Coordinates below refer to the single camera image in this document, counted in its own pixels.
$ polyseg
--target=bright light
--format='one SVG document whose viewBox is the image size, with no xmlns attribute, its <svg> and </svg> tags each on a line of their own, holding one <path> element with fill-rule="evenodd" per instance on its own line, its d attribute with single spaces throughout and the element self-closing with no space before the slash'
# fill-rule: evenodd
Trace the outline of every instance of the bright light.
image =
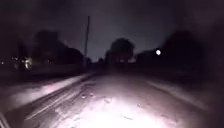
<svg viewBox="0 0 224 128">
<path fill-rule="evenodd" d="M 25 63 L 25 68 L 29 69 L 31 67 L 31 65 L 32 65 L 32 58 L 26 58 L 24 63 Z"/>
<path fill-rule="evenodd" d="M 161 50 L 156 50 L 156 55 L 160 56 L 161 55 Z"/>
<path fill-rule="evenodd" d="M 63 120 L 58 128 L 169 128 L 166 121 L 130 104 L 101 100 L 80 115 Z"/>
</svg>

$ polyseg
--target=street light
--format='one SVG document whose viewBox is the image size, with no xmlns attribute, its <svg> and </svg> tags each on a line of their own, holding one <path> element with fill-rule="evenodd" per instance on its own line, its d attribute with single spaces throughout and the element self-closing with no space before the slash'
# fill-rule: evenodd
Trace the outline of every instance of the street light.
<svg viewBox="0 0 224 128">
<path fill-rule="evenodd" d="M 161 55 L 161 50 L 156 50 L 156 55 L 160 56 Z"/>
</svg>

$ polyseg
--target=utility pole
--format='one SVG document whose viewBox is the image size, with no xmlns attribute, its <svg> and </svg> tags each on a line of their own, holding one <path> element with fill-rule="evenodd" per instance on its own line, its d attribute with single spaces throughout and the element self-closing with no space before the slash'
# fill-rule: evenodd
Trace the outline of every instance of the utility pole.
<svg viewBox="0 0 224 128">
<path fill-rule="evenodd" d="M 87 19 L 87 27 L 86 27 L 86 34 L 85 34 L 85 46 L 84 46 L 84 68 L 87 67 L 87 52 L 88 52 L 88 41 L 89 41 L 89 30 L 90 30 L 90 16 Z"/>
</svg>

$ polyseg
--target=dark tree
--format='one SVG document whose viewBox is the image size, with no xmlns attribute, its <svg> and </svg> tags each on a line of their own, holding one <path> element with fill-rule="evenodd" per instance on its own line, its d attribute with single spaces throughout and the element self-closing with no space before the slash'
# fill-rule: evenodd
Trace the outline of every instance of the dark tree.
<svg viewBox="0 0 224 128">
<path fill-rule="evenodd" d="M 110 51 L 106 51 L 105 56 L 104 56 L 104 61 L 105 61 L 104 63 L 106 65 L 109 64 L 109 56 L 110 56 Z"/>
<path fill-rule="evenodd" d="M 65 48 L 62 56 L 63 63 L 66 64 L 80 64 L 84 60 L 84 56 L 80 51 L 74 48 Z"/>
<path fill-rule="evenodd" d="M 127 39 L 119 38 L 111 44 L 109 55 L 107 56 L 109 56 L 110 63 L 128 63 L 128 60 L 133 57 L 133 54 L 133 43 Z"/>
<path fill-rule="evenodd" d="M 43 30 L 35 36 L 36 47 L 33 58 L 45 62 L 51 61 L 55 64 L 81 64 L 84 56 L 80 51 L 64 45 L 58 37 L 58 32 Z"/>
<path fill-rule="evenodd" d="M 28 58 L 28 49 L 23 41 L 18 40 L 17 42 L 17 52 L 14 55 L 16 59 L 16 63 L 18 65 L 19 71 L 25 71 L 24 61 Z"/>
<path fill-rule="evenodd" d="M 87 67 L 91 67 L 92 66 L 92 63 L 93 63 L 93 61 L 92 61 L 92 59 L 90 59 L 89 57 L 87 58 Z"/>
<path fill-rule="evenodd" d="M 143 51 L 141 53 L 138 53 L 135 56 L 136 62 L 139 66 L 147 66 L 150 62 L 152 62 L 153 60 L 153 52 L 154 51 Z"/>
<path fill-rule="evenodd" d="M 161 58 L 166 65 L 199 69 L 203 67 L 204 48 L 189 31 L 177 31 L 162 47 Z"/>
<path fill-rule="evenodd" d="M 104 66 L 104 64 L 105 64 L 104 59 L 103 58 L 99 58 L 98 61 L 97 61 L 97 66 L 101 68 L 101 67 Z"/>
</svg>

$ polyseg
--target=road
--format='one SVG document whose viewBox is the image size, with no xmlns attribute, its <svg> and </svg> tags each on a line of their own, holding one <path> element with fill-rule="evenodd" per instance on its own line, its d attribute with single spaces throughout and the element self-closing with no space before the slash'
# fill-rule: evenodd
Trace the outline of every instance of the road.
<svg viewBox="0 0 224 128">
<path fill-rule="evenodd" d="M 24 93 L 10 105 L 24 104 L 3 111 L 11 128 L 201 128 L 207 117 L 189 98 L 137 75 L 95 75 L 24 102 L 39 94 Z"/>
</svg>

